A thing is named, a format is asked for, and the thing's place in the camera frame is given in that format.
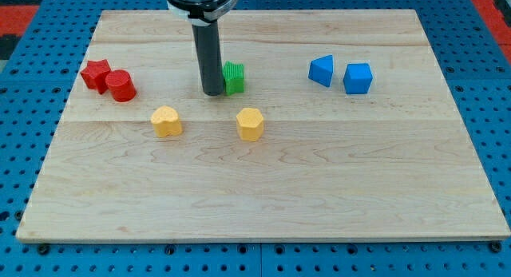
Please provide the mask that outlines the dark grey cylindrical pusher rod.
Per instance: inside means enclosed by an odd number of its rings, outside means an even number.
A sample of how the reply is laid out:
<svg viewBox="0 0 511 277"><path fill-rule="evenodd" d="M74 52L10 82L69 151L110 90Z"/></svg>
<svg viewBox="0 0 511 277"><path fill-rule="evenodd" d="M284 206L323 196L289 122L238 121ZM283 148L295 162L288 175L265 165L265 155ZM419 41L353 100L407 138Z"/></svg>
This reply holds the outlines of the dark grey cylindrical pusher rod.
<svg viewBox="0 0 511 277"><path fill-rule="evenodd" d="M224 92L218 22L193 26L192 33L203 92L209 96L218 96Z"/></svg>

